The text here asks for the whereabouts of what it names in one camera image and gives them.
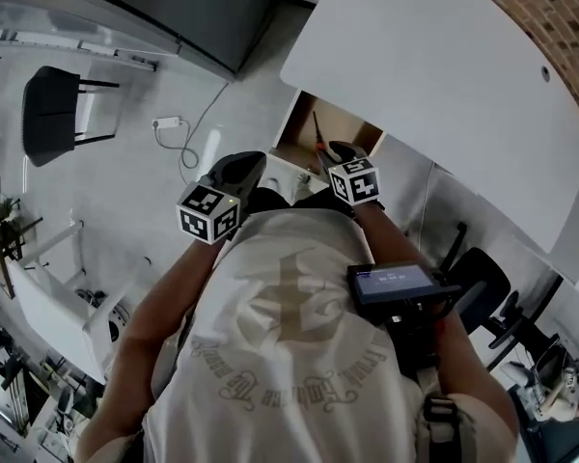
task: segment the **chair backrest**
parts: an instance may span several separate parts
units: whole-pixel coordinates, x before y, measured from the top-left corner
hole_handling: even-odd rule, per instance
[[[35,265],[32,271],[36,280],[18,262],[9,262],[8,266],[16,299],[30,326],[69,362],[105,384],[111,338],[106,323],[104,331],[86,327],[95,308],[42,266]]]
[[[75,149],[75,110],[79,75],[41,67],[23,93],[21,141],[39,167]]]
[[[446,275],[450,285],[461,286],[457,310],[468,335],[481,326],[510,293],[502,268],[476,247],[467,251]]]

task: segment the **person's right arm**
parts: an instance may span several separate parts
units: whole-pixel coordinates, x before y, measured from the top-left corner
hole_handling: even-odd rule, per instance
[[[376,264],[423,260],[399,228],[376,204],[359,204],[354,212],[360,222]],[[439,379],[445,395],[469,395],[498,414],[514,435],[518,432],[512,400],[489,374],[470,342],[457,312],[441,321],[437,336]]]

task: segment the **black pants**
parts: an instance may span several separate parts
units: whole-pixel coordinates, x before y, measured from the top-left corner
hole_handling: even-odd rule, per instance
[[[290,205],[283,196],[277,194],[274,190],[257,187],[253,189],[253,192],[251,192],[249,196],[249,204],[246,207],[246,212],[255,214],[257,212],[274,211],[276,209],[289,209],[290,207],[299,209],[332,209],[351,219],[354,218],[354,211],[351,207],[343,201],[340,201],[330,187],[320,190],[313,196],[298,201],[294,205]]]

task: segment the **person's left arm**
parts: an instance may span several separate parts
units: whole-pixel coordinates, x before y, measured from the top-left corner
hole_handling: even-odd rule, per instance
[[[134,434],[154,403],[152,372],[167,338],[198,300],[225,238],[195,241],[136,309],[124,331],[105,395],[77,445],[75,460],[88,461],[114,439]]]

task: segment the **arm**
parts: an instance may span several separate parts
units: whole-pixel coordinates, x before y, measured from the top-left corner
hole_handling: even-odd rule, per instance
[[[379,206],[359,204],[353,209],[376,264],[422,260],[416,248]],[[479,359],[457,312],[452,311],[442,320],[436,349],[440,357],[442,392],[479,399],[516,434],[518,425],[512,401]]]
[[[103,401],[77,445],[83,463],[108,442],[134,434],[153,404],[151,380],[164,341],[197,301],[225,239],[195,241],[156,284],[129,321]]]

